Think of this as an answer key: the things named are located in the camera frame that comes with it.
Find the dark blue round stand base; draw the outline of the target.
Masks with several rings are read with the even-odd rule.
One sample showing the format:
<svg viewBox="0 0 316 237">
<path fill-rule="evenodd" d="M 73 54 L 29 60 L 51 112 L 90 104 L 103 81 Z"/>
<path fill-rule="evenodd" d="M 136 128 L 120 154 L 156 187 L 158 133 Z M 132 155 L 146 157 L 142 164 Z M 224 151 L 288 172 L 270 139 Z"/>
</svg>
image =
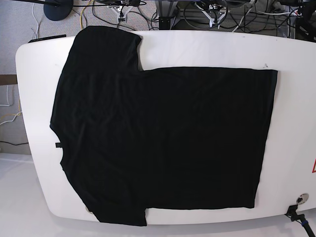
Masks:
<svg viewBox="0 0 316 237">
<path fill-rule="evenodd" d="M 64 20 L 73 9 L 73 0 L 46 0 L 43 11 L 51 21 Z"/>
</svg>

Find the metal table grommet right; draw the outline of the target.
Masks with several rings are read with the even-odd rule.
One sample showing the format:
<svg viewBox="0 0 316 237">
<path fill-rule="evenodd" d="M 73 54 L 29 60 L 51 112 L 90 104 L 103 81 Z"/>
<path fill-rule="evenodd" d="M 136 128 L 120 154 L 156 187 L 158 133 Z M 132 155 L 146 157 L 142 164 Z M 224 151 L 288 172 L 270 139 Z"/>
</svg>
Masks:
<svg viewBox="0 0 316 237">
<path fill-rule="evenodd" d="M 296 199 L 296 204 L 302 205 L 302 204 L 306 203 L 308 199 L 309 199 L 309 194 L 303 193 Z"/>
</svg>

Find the aluminium frame post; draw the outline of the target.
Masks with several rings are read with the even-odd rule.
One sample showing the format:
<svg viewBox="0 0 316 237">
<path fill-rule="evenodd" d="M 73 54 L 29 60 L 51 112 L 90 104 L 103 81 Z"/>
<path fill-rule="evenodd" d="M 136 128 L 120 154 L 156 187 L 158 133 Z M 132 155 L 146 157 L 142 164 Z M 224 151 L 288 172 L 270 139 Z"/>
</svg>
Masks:
<svg viewBox="0 0 316 237">
<path fill-rule="evenodd" d="M 159 30 L 171 30 L 178 15 L 177 0 L 155 0 Z"/>
</svg>

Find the black T-shirt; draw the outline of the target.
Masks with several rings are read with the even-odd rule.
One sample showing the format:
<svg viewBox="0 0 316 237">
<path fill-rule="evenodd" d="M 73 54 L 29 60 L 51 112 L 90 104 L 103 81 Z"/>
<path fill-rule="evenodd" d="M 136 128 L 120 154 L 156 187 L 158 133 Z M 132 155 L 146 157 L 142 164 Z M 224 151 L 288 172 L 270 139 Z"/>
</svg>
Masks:
<svg viewBox="0 0 316 237">
<path fill-rule="evenodd" d="M 61 166 L 104 223 L 145 226 L 149 208 L 254 208 L 277 71 L 138 67 L 141 37 L 79 32 L 50 128 Z"/>
</svg>

